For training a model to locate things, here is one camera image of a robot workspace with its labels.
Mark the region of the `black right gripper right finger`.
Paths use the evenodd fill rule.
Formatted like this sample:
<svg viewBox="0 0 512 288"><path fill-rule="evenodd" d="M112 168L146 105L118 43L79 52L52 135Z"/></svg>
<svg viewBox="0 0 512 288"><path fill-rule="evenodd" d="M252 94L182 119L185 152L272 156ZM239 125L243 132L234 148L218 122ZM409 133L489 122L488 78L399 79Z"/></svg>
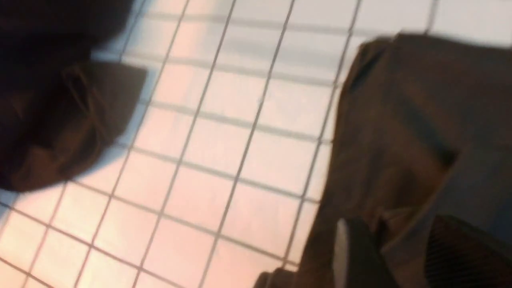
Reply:
<svg viewBox="0 0 512 288"><path fill-rule="evenodd" d="M467 222L436 216L426 249L430 288L510 288L511 246Z"/></svg>

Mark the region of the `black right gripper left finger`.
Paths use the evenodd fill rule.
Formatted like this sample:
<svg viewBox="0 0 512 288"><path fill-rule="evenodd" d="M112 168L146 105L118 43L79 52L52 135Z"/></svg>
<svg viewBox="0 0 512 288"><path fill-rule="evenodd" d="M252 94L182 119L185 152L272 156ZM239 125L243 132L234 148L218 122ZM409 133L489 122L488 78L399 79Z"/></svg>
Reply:
<svg viewBox="0 0 512 288"><path fill-rule="evenodd" d="M341 218L336 227L335 288L398 288L368 226L360 218Z"/></svg>

